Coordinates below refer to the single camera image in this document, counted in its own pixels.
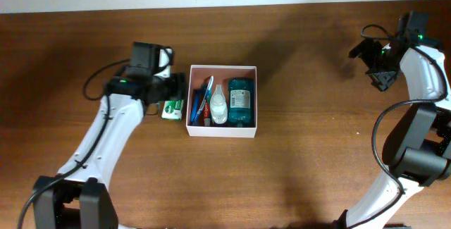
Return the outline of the green Colgate toothpaste tube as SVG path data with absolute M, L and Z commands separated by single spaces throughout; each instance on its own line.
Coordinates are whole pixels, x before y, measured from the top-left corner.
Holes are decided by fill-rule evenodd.
M 211 91 L 206 88 L 206 85 L 202 85 L 201 89 L 202 89 L 203 93 L 206 94 L 206 103 L 204 105 L 202 119 L 204 122 L 204 126 L 210 127 L 211 126 L 211 114 L 210 114 L 210 108 L 209 108 L 209 101 L 211 98 Z

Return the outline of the teal Listerine mouthwash bottle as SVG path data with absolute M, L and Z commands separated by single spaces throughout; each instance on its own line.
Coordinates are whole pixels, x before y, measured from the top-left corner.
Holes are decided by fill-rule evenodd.
M 228 121 L 237 128 L 251 127 L 254 116 L 254 81 L 251 78 L 232 78 L 228 82 Z

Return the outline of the clear foam soap pump bottle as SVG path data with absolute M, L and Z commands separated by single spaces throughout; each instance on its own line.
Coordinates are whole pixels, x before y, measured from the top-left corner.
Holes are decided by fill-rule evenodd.
M 210 111 L 212 121 L 216 125 L 223 125 L 226 123 L 228 119 L 228 107 L 222 85 L 216 85 L 214 93 L 210 99 Z

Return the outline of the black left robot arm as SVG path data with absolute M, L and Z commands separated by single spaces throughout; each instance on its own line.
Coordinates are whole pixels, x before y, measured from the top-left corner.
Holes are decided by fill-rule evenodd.
M 187 78 L 173 73 L 111 78 L 93 124 L 56 176 L 41 176 L 33 190 L 37 228 L 121 228 L 109 195 L 114 168 L 148 106 L 185 97 Z

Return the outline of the blue white toothbrush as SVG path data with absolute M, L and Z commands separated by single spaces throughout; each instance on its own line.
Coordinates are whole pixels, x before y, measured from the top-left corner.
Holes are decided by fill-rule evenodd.
M 197 125 L 197 121 L 198 121 L 200 115 L 202 114 L 205 105 L 207 104 L 208 95 L 209 95 L 209 93 L 211 91 L 213 83 L 214 83 L 214 76 L 210 76 L 209 79 L 208 79 L 207 85 L 206 85 L 206 89 L 204 90 L 204 96 L 202 98 L 201 104 L 199 105 L 199 108 L 198 108 L 198 110 L 197 110 L 197 112 L 195 114 L 195 117 L 192 120 L 193 126 Z

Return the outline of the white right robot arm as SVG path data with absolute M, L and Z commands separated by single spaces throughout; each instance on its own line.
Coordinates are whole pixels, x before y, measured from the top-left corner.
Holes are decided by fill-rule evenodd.
M 450 177 L 450 83 L 443 43 L 427 37 L 427 22 L 426 14 L 410 11 L 394 34 L 362 33 L 348 54 L 365 63 L 381 92 L 403 75 L 409 99 L 389 106 L 374 123 L 371 149 L 381 173 L 334 228 L 386 228 L 409 198 Z

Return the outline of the green Dettol soap bar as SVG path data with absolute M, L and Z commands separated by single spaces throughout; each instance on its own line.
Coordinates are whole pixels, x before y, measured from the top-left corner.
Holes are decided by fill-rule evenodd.
M 183 117 L 184 100 L 165 101 L 161 117 L 165 120 L 181 120 Z

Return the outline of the pink box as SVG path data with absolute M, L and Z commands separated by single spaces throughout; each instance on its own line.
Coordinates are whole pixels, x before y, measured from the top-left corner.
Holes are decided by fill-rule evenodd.
M 223 85 L 223 92 L 229 101 L 228 81 L 231 78 L 250 78 L 254 81 L 253 114 L 254 120 L 250 127 L 205 127 L 203 124 L 194 126 L 190 122 L 192 111 L 193 91 L 199 89 L 205 80 L 214 77 L 214 85 Z M 257 67 L 256 66 L 218 66 L 218 65 L 191 65 L 188 78 L 188 89 L 186 102 L 185 126 L 191 137 L 242 137 L 254 138 L 258 126 L 258 93 L 257 93 Z

